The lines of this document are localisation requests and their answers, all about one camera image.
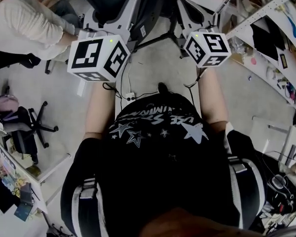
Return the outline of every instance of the concrete floor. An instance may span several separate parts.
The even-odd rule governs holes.
[[[78,14],[85,13],[85,0],[70,0]],[[149,38],[167,31],[168,19],[160,18]],[[0,86],[6,81],[22,106],[34,108],[37,112],[44,101],[48,102],[43,120],[50,126],[59,126],[59,131],[44,133],[50,147],[43,149],[37,140],[39,167],[46,169],[49,164],[65,153],[74,156],[84,134],[84,118],[90,97],[88,84],[83,97],[76,95],[79,79],[66,71],[64,63],[56,63],[50,75],[44,73],[45,62],[33,69],[12,65],[0,70]],[[252,128],[252,116],[291,124],[295,110],[268,84],[236,62],[228,60],[216,68],[227,102],[230,121],[234,128],[246,135]],[[131,89],[137,95],[156,91],[158,82],[165,82],[171,91],[190,99],[183,83],[192,83],[196,78],[194,63],[179,58],[179,50],[165,40],[139,50],[133,55],[129,74]],[[123,93],[128,89],[127,72],[123,77]],[[198,105],[197,89],[193,89]],[[46,182],[46,198],[62,184],[71,165],[68,161]],[[60,218],[60,196],[49,205],[48,217],[56,225],[64,226]]]

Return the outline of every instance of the power outlet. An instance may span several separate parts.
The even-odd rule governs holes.
[[[126,101],[127,101],[127,105],[129,105],[132,102],[135,102],[136,101],[135,93],[134,92],[127,93],[126,94]]]

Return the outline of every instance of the white cube with markers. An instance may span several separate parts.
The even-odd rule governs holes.
[[[184,49],[199,68],[220,66],[231,55],[226,36],[221,33],[192,32]]]
[[[67,72],[84,81],[115,82],[129,55],[120,35],[73,41]]]

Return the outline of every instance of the pink bag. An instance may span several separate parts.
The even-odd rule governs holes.
[[[16,112],[19,109],[19,100],[13,95],[0,96],[0,112]]]

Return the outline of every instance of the gray pants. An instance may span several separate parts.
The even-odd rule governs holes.
[[[73,24],[76,28],[82,28],[79,17],[74,11],[74,8],[67,0],[60,0],[50,7],[50,10],[56,15],[65,19],[68,23]]]

